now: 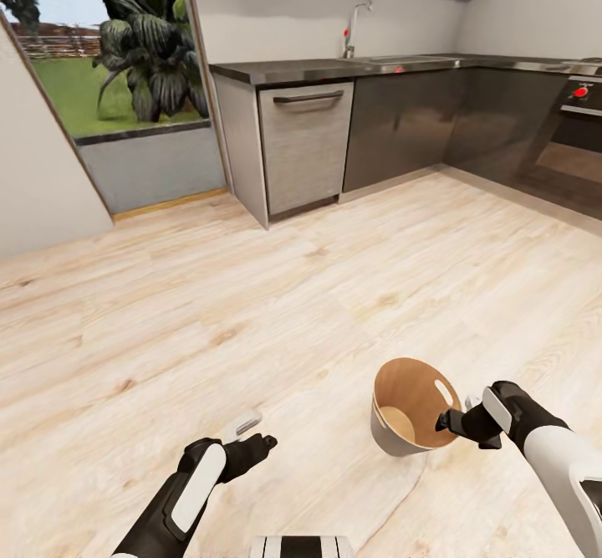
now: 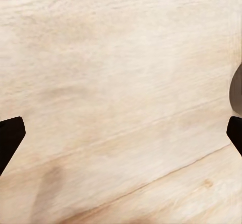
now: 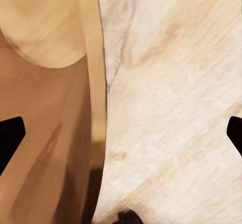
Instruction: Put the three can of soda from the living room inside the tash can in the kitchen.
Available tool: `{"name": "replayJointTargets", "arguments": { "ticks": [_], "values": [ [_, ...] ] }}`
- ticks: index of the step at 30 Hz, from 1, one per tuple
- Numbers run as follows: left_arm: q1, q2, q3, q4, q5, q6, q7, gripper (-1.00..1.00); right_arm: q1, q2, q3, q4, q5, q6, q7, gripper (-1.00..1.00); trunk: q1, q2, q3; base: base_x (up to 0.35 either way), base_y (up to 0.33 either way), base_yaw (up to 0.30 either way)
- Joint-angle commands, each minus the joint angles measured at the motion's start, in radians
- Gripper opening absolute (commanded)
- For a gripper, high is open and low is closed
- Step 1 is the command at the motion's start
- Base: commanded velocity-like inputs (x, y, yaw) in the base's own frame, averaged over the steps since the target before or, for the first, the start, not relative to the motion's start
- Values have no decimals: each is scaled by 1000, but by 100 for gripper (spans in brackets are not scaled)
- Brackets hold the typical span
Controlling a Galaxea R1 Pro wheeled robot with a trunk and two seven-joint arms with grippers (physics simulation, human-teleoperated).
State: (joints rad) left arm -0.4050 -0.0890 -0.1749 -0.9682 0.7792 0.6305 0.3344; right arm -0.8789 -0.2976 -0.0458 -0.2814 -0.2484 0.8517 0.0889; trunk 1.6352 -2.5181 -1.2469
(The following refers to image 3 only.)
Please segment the trash can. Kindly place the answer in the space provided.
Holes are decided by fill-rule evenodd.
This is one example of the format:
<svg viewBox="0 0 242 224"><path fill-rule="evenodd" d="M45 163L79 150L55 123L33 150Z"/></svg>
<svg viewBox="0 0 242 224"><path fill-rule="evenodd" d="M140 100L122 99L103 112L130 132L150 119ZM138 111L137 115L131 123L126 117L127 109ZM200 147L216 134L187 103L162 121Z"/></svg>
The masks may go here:
<svg viewBox="0 0 242 224"><path fill-rule="evenodd" d="M107 78L100 0L0 0L0 121L26 135L0 176L0 224L92 224Z"/></svg>

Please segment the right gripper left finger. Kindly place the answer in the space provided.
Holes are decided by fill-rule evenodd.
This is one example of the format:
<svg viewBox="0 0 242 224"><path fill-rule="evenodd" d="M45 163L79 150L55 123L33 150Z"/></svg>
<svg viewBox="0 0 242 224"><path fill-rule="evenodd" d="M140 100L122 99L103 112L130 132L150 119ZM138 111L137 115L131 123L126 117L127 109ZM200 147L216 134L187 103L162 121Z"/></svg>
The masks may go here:
<svg viewBox="0 0 242 224"><path fill-rule="evenodd" d="M26 135L21 116L0 121L0 176Z"/></svg>

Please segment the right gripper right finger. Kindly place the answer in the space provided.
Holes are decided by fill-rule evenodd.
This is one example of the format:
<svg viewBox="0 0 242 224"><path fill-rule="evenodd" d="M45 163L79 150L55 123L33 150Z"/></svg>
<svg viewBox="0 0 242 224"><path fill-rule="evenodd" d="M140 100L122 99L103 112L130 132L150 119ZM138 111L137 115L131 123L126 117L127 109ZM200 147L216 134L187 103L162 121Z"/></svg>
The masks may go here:
<svg viewBox="0 0 242 224"><path fill-rule="evenodd" d="M230 117L226 133L242 156L242 118Z"/></svg>

